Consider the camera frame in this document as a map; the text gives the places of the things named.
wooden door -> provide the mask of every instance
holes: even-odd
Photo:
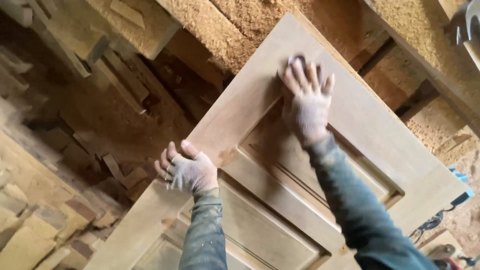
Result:
[[[219,168],[231,270],[358,267],[280,117],[277,69],[298,53],[335,73],[329,129],[404,233],[466,189],[301,13],[287,13],[188,137]],[[86,269],[176,267],[192,206],[151,185]]]

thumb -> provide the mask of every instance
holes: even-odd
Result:
[[[189,141],[183,140],[180,144],[181,149],[187,157],[194,159],[198,155],[198,150]]]

white knit glove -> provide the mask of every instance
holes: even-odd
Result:
[[[285,85],[282,117],[302,147],[328,137],[328,110],[332,100],[335,75],[323,80],[320,65],[305,65],[302,56],[290,57],[283,76]]]
[[[158,176],[155,181],[167,189],[179,189],[195,195],[198,192],[218,187],[216,167],[206,154],[199,152],[187,140],[181,142],[185,158],[170,142],[163,150],[160,161],[155,161]]]

hand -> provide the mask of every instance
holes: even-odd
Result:
[[[160,161],[155,161],[158,176],[155,181],[167,189],[179,189],[192,195],[218,187],[216,167],[206,154],[199,152],[187,140],[181,142],[181,149],[189,158],[183,157],[170,142],[164,149]]]
[[[320,65],[313,62],[305,65],[303,56],[291,57],[283,82],[282,117],[302,147],[327,138],[327,117],[335,75],[332,74],[324,81]]]

dusty blue sleeve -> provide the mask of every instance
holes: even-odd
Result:
[[[226,270],[220,191],[199,192],[193,199],[192,223],[185,235],[179,269]]]
[[[332,135],[306,151],[346,244],[362,269],[438,269],[422,255],[345,161]]]

